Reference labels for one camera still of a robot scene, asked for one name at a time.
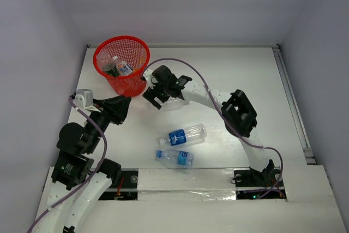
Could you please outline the large clear plastic bottle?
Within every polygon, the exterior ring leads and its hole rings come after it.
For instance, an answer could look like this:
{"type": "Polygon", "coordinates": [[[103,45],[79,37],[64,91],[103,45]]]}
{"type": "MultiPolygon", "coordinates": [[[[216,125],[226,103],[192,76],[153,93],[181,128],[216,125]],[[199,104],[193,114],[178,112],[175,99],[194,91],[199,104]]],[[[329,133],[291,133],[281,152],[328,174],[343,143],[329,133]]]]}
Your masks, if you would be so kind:
{"type": "Polygon", "coordinates": [[[178,110],[186,105],[189,105],[190,102],[187,100],[181,100],[180,98],[169,98],[166,102],[161,102],[158,98],[155,98],[155,102],[157,102],[161,108],[160,111],[173,111],[178,110]]]}

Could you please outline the white label clear bottle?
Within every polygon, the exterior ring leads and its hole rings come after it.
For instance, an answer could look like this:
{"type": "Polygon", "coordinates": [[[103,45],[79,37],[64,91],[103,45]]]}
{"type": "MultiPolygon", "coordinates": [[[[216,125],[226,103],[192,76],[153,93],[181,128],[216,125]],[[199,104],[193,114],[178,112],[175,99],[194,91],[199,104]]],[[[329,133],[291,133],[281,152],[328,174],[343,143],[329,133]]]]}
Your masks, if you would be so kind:
{"type": "Polygon", "coordinates": [[[125,60],[122,60],[118,56],[113,56],[112,58],[121,76],[129,76],[134,73],[133,68],[125,60]]]}

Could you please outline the green label clear bottle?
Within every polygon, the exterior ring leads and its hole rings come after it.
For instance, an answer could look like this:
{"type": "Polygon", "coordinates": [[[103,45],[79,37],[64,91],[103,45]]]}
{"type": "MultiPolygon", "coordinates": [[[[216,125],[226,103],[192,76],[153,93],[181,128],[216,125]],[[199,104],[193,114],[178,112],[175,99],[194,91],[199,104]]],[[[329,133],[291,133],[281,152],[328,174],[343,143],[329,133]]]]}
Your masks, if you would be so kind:
{"type": "Polygon", "coordinates": [[[97,54],[97,65],[99,69],[108,76],[118,77],[119,72],[115,61],[106,51],[97,54]]]}

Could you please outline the blue label large bottle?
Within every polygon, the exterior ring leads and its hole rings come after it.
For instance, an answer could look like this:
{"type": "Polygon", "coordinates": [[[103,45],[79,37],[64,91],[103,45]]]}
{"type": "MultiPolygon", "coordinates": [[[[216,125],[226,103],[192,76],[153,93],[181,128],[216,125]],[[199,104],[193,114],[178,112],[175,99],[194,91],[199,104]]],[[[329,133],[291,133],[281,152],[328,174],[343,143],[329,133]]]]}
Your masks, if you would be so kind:
{"type": "Polygon", "coordinates": [[[179,146],[196,141],[202,141],[206,138],[207,131],[203,124],[177,129],[168,133],[163,138],[158,138],[160,145],[179,146]]]}

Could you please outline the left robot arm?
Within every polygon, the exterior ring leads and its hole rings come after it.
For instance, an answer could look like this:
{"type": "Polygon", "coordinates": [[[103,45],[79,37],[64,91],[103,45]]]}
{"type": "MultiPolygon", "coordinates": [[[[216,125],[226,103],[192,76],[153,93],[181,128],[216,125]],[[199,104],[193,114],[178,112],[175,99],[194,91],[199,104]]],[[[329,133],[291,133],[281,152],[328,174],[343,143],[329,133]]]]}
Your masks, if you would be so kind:
{"type": "Polygon", "coordinates": [[[78,89],[68,101],[86,122],[61,128],[46,207],[28,232],[81,232],[101,195],[121,180],[121,165],[106,158],[105,131],[125,121],[131,98],[94,99],[91,90],[78,89]]]}

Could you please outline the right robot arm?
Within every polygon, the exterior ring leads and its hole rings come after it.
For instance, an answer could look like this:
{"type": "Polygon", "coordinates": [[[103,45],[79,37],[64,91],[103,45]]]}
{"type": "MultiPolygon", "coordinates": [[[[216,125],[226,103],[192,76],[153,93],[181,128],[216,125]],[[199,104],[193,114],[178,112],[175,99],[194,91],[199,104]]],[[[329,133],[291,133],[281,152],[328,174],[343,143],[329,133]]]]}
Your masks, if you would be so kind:
{"type": "Polygon", "coordinates": [[[208,88],[205,82],[199,83],[191,77],[176,77],[170,69],[161,65],[155,70],[146,69],[141,77],[149,87],[143,97],[157,109],[159,102],[169,98],[179,98],[196,102],[215,109],[223,119],[226,130],[241,142],[249,161],[249,170],[245,177],[256,187],[271,187],[275,165],[265,153],[269,147],[253,142],[257,127],[257,113],[246,94],[241,90],[232,93],[208,88]]]}

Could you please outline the red mesh plastic bin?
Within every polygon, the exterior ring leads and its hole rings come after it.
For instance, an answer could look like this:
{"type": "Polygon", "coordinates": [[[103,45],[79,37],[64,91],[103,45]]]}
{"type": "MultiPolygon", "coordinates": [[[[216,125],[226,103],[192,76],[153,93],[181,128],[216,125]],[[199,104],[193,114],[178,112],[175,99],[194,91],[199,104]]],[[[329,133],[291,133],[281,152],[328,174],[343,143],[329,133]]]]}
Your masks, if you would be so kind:
{"type": "Polygon", "coordinates": [[[150,50],[147,44],[139,38],[121,35],[113,37],[100,44],[93,55],[95,70],[103,76],[112,89],[120,95],[135,97],[143,92],[146,83],[141,80],[142,73],[150,60],[150,50]],[[134,70],[129,76],[113,77],[103,73],[97,65],[97,54],[106,51],[111,57],[118,56],[125,60],[134,70]]]}

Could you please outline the blue cap small bottle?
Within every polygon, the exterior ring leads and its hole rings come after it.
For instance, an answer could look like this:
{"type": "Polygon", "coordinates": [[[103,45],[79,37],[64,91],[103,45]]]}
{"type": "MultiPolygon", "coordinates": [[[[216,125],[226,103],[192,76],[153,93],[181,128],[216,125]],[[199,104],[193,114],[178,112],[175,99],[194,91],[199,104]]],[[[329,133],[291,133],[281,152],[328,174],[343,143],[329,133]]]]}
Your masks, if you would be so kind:
{"type": "Polygon", "coordinates": [[[192,153],[180,150],[157,150],[155,158],[166,167],[172,168],[189,169],[194,161],[192,153]]]}

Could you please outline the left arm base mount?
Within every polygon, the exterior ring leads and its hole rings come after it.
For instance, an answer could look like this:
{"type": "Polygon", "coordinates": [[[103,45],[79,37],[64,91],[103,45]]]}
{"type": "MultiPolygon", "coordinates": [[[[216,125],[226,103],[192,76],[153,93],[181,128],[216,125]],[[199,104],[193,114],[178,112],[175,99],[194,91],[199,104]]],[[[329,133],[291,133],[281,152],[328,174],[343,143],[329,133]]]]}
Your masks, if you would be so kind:
{"type": "Polygon", "coordinates": [[[115,200],[129,201],[138,199],[138,169],[123,169],[117,182],[105,190],[100,196],[100,201],[115,200]]]}

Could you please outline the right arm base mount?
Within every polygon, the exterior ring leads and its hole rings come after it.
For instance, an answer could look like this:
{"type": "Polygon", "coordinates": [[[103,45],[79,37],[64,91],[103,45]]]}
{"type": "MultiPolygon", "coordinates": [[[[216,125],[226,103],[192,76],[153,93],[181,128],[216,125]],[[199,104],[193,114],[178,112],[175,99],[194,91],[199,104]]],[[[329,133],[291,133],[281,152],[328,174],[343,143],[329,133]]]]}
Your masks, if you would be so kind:
{"type": "Polygon", "coordinates": [[[235,185],[237,200],[257,200],[271,187],[271,191],[262,199],[286,199],[286,190],[282,178],[279,179],[280,169],[276,168],[264,181],[252,177],[249,169],[234,169],[230,183],[235,185]]]}

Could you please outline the aluminium rail right edge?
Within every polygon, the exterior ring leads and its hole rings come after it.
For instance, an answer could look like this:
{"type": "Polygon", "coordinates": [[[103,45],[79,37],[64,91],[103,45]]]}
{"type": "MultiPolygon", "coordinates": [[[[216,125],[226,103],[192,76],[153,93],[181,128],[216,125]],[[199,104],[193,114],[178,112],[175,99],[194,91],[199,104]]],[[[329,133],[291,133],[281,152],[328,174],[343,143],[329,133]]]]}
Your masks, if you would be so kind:
{"type": "Polygon", "coordinates": [[[284,87],[286,98],[291,110],[291,115],[293,118],[293,122],[298,134],[298,138],[303,150],[306,163],[308,165],[317,165],[316,158],[310,146],[308,135],[306,133],[305,126],[304,126],[302,117],[300,115],[300,111],[294,96],[294,92],[292,90],[292,86],[286,71],[286,67],[285,67],[284,60],[283,60],[279,46],[277,45],[275,47],[272,47],[272,51],[273,51],[276,65],[278,67],[278,71],[281,77],[281,82],[284,87]]]}

